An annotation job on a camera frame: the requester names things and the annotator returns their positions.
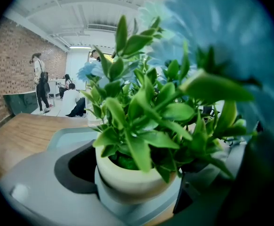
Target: white table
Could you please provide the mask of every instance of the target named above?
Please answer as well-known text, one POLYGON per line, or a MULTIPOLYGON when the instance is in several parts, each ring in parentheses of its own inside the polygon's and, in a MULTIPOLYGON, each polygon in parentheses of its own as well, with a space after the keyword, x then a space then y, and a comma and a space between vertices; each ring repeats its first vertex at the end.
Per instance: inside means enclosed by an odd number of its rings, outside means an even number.
POLYGON ((65 85, 65 79, 57 79, 57 80, 49 80, 48 84, 50 87, 50 93, 53 94, 54 99, 56 98, 56 94, 59 93, 58 83, 65 85))

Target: black pants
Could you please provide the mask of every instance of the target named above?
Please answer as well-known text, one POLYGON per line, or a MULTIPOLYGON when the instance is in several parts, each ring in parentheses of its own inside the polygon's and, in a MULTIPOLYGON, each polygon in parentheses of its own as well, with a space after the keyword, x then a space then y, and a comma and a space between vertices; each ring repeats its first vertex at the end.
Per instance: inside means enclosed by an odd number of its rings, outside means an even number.
POLYGON ((48 100, 47 100, 45 89, 44 89, 44 83, 42 82, 38 83, 36 90, 37 90, 37 99, 38 99, 40 111, 43 110, 41 99, 44 101, 46 108, 49 108, 48 100))
POLYGON ((78 102, 76 102, 76 106, 71 111, 71 113, 67 116, 74 117, 76 115, 83 116, 84 113, 86 113, 85 109, 85 98, 80 98, 78 102))
POLYGON ((60 97, 63 98, 65 91, 68 90, 67 88, 60 87, 60 97))

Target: brick wall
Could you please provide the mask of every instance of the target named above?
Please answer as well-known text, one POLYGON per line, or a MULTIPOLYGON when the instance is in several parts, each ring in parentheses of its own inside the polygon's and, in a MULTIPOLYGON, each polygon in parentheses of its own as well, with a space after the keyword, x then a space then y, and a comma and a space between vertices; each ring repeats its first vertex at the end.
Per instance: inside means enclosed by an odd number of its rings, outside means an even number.
POLYGON ((29 64, 34 53, 42 54, 49 78, 65 75, 65 52, 3 17, 0 21, 0 121, 10 115, 2 95, 34 90, 34 65, 29 64))

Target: white floor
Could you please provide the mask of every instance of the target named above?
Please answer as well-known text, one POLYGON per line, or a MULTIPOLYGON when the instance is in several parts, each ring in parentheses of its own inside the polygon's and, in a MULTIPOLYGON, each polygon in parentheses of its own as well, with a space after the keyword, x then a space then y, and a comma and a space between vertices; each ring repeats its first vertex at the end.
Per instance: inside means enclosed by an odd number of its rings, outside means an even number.
MULTIPOLYGON (((56 97, 55 99, 50 97, 48 99, 48 103, 50 105, 50 111, 43 115, 66 117, 65 115, 61 114, 63 100, 60 99, 60 97, 56 97)), ((42 106, 43 106, 43 109, 46 107, 43 101, 42 101, 42 106)), ((37 108, 34 112, 32 112, 33 115, 38 115, 39 113, 40 113, 39 108, 37 108)))
MULTIPOLYGON (((60 99, 59 96, 57 96, 55 99, 50 97, 48 99, 48 103, 50 105, 50 111, 47 113, 44 113, 42 115, 44 116, 58 116, 58 117, 67 117, 66 115, 63 115, 61 112, 62 109, 62 104, 63 104, 63 100, 60 99)), ((44 102, 42 101, 42 107, 43 109, 46 107, 44 102)), ((34 115, 39 115, 40 114, 40 109, 37 108, 34 112, 32 112, 31 114, 34 115)), ((87 111, 86 114, 84 114, 83 117, 86 117, 88 119, 88 122, 90 123, 94 123, 94 124, 98 124, 101 123, 101 120, 97 119, 92 113, 90 113, 89 111, 87 111)))

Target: wooden countertop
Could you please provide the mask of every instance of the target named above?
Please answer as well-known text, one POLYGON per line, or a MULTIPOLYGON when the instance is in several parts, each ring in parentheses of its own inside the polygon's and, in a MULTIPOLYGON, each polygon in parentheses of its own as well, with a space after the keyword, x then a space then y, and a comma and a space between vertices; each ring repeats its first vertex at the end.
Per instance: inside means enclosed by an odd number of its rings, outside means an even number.
POLYGON ((18 114, 0 128, 0 177, 22 159, 45 151, 56 131, 87 126, 86 118, 18 114))

